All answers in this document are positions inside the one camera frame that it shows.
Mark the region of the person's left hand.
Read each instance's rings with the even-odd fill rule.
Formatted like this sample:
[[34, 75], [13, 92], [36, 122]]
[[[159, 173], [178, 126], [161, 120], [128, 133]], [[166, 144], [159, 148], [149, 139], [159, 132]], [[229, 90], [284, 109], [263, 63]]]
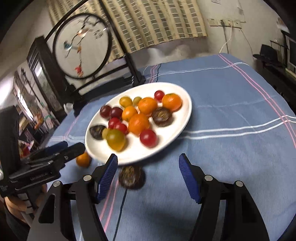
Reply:
[[[47, 184], [42, 185], [42, 192], [41, 194], [36, 198], [36, 206], [39, 207], [43, 201], [43, 199], [45, 198], [47, 193]], [[27, 223], [27, 221], [24, 219], [22, 213], [25, 213], [27, 210], [27, 206], [25, 204], [24, 201], [20, 200], [18, 197], [5, 197], [4, 198], [5, 204], [8, 208], [8, 211], [15, 216], [16, 218], [18, 218], [19, 220], [21, 220], [22, 222]]]

